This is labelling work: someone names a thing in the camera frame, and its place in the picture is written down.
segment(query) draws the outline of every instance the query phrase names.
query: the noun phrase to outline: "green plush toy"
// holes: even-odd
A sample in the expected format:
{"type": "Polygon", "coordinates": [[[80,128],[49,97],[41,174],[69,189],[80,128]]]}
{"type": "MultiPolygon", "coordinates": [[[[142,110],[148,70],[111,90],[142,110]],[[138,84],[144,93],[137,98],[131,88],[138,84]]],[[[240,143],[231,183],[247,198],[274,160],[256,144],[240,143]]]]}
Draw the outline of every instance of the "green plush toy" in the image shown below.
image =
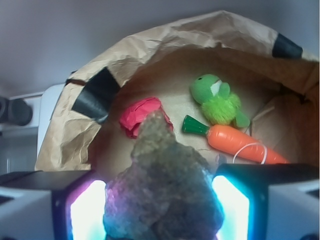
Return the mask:
{"type": "Polygon", "coordinates": [[[250,120],[240,111],[239,97],[230,92],[230,86],[219,77],[200,76],[190,87],[194,100],[201,104],[204,116],[214,125],[229,125],[232,121],[238,128],[246,128],[250,120]]]}

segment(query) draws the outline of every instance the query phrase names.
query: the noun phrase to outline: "led light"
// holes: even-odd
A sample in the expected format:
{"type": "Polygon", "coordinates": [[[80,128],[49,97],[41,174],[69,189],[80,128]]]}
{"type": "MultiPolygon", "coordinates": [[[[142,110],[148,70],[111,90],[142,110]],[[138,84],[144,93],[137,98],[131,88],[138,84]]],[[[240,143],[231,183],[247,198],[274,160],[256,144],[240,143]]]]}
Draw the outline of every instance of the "led light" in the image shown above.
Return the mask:
{"type": "Polygon", "coordinates": [[[95,180],[70,206],[73,240],[103,240],[106,184],[95,180]]]}
{"type": "Polygon", "coordinates": [[[212,188],[219,199],[224,221],[217,233],[219,240],[247,240],[249,224],[249,199],[226,177],[216,176],[212,188]]]}

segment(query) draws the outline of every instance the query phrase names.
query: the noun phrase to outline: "orange carrot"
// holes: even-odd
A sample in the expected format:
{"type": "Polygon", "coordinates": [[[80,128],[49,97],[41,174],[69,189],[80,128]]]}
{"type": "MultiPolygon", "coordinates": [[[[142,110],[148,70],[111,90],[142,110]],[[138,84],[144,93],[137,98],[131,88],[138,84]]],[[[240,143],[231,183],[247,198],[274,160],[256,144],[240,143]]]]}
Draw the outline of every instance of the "orange carrot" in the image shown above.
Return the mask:
{"type": "MultiPolygon", "coordinates": [[[[242,147],[259,143],[256,139],[247,134],[225,125],[213,125],[207,135],[208,143],[214,149],[235,155],[242,147]]],[[[238,156],[244,159],[261,163],[264,158],[265,149],[261,145],[251,145],[239,152],[238,156]]],[[[281,155],[267,147],[266,164],[287,164],[289,163],[281,155]]]]}
{"type": "MultiPolygon", "coordinates": [[[[182,131],[186,133],[194,133],[207,137],[208,143],[214,149],[235,155],[241,148],[248,144],[259,143],[247,134],[226,125],[213,125],[208,127],[193,117],[187,115],[183,121],[182,131]]],[[[289,162],[273,151],[267,149],[265,164],[288,164],[289,162]]],[[[264,159],[265,148],[262,145],[249,145],[238,153],[239,157],[247,160],[261,163],[264,159]]]]}

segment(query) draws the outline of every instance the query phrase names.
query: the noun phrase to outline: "gray rock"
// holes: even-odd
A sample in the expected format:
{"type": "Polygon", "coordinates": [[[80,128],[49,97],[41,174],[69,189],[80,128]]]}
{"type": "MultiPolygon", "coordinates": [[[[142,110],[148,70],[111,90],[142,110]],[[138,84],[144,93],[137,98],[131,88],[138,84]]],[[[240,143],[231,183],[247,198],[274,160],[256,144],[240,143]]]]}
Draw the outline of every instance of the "gray rock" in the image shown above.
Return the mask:
{"type": "Polygon", "coordinates": [[[106,186],[104,227],[110,239],[213,240],[223,222],[212,170],[176,142],[163,115],[139,130],[132,165],[106,186]]]}

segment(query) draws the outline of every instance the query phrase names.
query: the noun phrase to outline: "red tissue paper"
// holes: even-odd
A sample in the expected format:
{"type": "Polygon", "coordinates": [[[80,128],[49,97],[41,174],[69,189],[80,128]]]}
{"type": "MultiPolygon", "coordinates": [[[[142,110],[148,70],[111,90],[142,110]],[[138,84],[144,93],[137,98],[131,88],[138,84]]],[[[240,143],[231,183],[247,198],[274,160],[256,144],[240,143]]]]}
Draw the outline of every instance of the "red tissue paper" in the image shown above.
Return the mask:
{"type": "Polygon", "coordinates": [[[120,126],[125,130],[125,134],[129,138],[136,139],[140,124],[146,119],[149,113],[156,110],[160,110],[163,113],[169,128],[173,131],[174,126],[172,122],[170,122],[169,117],[162,108],[161,101],[157,97],[147,97],[131,104],[120,117],[120,126]]]}

